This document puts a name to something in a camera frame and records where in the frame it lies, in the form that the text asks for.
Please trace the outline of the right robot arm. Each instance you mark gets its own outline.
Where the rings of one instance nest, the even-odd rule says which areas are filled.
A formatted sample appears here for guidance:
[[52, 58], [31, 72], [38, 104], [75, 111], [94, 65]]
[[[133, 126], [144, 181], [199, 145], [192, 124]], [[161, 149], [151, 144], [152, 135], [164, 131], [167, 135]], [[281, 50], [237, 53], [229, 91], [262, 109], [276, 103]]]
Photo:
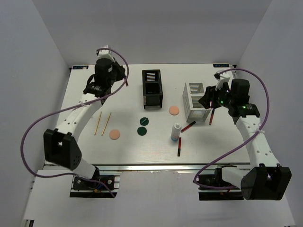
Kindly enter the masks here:
[[242, 135], [250, 159], [250, 170], [233, 165], [216, 168], [213, 178], [201, 180], [202, 188], [216, 187], [229, 190], [238, 188], [246, 200], [282, 199], [290, 182], [290, 168], [283, 167], [273, 154], [265, 134], [261, 131], [261, 119], [255, 104], [249, 103], [250, 84], [245, 79], [224, 82], [220, 88], [208, 86], [199, 103], [206, 109], [225, 107]]

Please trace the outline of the white lotion bottle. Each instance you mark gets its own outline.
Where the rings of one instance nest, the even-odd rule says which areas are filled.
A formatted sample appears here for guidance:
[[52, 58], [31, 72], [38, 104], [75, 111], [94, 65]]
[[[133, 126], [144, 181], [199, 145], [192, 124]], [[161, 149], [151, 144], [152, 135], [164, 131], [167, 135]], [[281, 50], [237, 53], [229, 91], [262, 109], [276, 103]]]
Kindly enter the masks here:
[[175, 124], [172, 126], [172, 131], [171, 131], [171, 136], [170, 136], [170, 138], [171, 138], [173, 141], [177, 141], [177, 140], [179, 139], [181, 130], [182, 130], [181, 124], [180, 124], [180, 123], [175, 123]]

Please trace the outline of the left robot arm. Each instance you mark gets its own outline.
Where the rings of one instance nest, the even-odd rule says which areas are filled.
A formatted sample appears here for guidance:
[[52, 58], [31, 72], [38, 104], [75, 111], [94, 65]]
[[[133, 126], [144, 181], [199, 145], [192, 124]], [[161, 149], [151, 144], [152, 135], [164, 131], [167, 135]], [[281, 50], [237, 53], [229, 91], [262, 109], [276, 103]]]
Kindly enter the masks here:
[[77, 141], [90, 118], [106, 101], [99, 99], [111, 94], [115, 82], [126, 78], [123, 66], [110, 59], [97, 60], [94, 70], [83, 90], [80, 107], [74, 108], [61, 124], [54, 130], [47, 129], [43, 135], [45, 160], [84, 177], [85, 185], [91, 189], [99, 186], [99, 173], [82, 157]]

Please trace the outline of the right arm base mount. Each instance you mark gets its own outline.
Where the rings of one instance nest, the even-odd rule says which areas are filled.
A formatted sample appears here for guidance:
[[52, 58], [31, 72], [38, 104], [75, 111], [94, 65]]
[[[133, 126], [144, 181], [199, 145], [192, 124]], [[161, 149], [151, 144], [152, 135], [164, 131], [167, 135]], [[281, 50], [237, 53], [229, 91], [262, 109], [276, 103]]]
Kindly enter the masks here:
[[199, 184], [223, 189], [199, 187], [200, 201], [242, 201], [244, 200], [239, 188], [228, 189], [232, 185], [222, 179], [222, 169], [217, 167], [212, 174], [200, 174], [197, 178]]

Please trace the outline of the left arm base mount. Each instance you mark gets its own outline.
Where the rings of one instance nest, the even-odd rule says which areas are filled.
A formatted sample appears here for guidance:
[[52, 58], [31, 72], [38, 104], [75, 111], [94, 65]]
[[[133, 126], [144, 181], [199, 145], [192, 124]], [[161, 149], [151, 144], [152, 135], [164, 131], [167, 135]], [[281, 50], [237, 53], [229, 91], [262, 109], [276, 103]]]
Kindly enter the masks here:
[[110, 191], [100, 183], [88, 182], [82, 180], [79, 177], [74, 177], [71, 184], [70, 198], [113, 199], [114, 197], [112, 196], [112, 194], [116, 196], [119, 188], [120, 176], [100, 175], [99, 181], [101, 181]]

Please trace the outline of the red lip gloss tube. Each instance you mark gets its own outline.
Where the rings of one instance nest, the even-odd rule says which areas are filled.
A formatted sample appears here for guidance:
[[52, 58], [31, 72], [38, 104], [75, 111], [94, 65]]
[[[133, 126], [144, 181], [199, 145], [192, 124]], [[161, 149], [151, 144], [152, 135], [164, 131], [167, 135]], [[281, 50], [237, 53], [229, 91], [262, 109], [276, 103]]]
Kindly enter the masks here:
[[212, 125], [214, 113], [215, 113], [215, 109], [212, 109], [212, 111], [211, 111], [211, 116], [210, 116], [210, 120], [209, 120], [209, 125]]
[[186, 127], [184, 127], [181, 132], [185, 132], [186, 130], [188, 130], [189, 128], [191, 128], [193, 125], [196, 124], [196, 121], [191, 122], [190, 124], [188, 124]]
[[179, 137], [179, 139], [178, 139], [178, 152], [177, 152], [177, 157], [180, 157], [180, 154], [181, 154], [181, 143], [182, 143], [182, 138]]

